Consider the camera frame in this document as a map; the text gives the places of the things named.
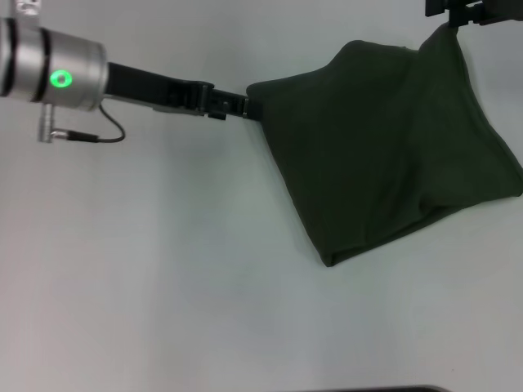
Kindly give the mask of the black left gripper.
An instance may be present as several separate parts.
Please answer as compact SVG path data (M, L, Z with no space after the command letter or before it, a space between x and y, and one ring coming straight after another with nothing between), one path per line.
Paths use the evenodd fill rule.
M108 63L105 97L162 113L205 116L225 121L235 116L260 122L262 104L247 96L221 91L209 82L187 81Z

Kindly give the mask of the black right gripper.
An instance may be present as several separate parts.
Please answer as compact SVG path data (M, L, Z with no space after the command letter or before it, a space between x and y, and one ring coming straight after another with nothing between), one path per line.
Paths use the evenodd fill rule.
M425 16L433 17L449 11L450 28L470 23L491 25L509 20L522 21L522 0L484 0L465 7L467 4L468 0L426 0Z

